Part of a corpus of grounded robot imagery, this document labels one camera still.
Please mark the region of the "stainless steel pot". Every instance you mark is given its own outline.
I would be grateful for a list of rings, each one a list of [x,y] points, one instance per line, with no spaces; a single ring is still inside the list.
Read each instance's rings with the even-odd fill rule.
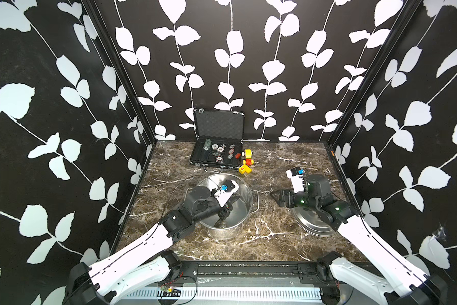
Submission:
[[[217,229],[213,225],[219,220],[218,211],[221,209],[215,193],[226,180],[234,180],[239,184],[239,190],[233,196],[240,196],[234,203],[233,211],[226,218],[229,225],[226,229]],[[258,207],[259,201],[253,199],[253,191],[241,178],[232,174],[214,174],[204,178],[195,188],[189,188],[184,197],[182,207],[194,218],[196,224],[204,226],[211,238],[230,240],[239,235],[242,224]]]

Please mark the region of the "long metal spoon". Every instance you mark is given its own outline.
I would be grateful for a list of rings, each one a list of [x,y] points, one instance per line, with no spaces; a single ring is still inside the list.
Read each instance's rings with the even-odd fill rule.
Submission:
[[[215,228],[217,229],[226,229],[229,227],[229,225],[227,224],[226,220],[222,220],[222,219],[219,219],[217,222],[215,222],[215,224],[213,225]]]

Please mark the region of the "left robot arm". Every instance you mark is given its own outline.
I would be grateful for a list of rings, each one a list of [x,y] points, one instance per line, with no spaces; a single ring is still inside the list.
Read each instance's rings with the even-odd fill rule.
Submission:
[[[178,208],[122,250],[91,266],[73,267],[62,303],[117,304],[141,287],[178,278],[181,262],[170,247],[190,235],[198,222],[230,216],[238,190],[234,180],[213,189],[195,187]]]

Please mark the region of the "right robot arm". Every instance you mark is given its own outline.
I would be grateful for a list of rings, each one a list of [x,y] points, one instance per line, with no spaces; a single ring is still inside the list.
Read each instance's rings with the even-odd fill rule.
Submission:
[[[306,175],[300,168],[287,171],[292,188],[270,195],[282,208],[303,208],[350,241],[379,271],[375,275],[332,252],[318,261],[317,274],[326,282],[344,282],[377,304],[446,304],[447,283],[429,276],[406,260],[364,221],[348,202],[331,191],[321,174]]]

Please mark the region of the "steel pot lid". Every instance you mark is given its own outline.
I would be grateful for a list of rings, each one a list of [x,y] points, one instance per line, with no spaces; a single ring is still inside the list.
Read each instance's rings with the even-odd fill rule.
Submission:
[[[314,210],[295,207],[292,208],[291,211],[297,224],[311,235],[330,237],[337,234],[330,225],[319,218]]]

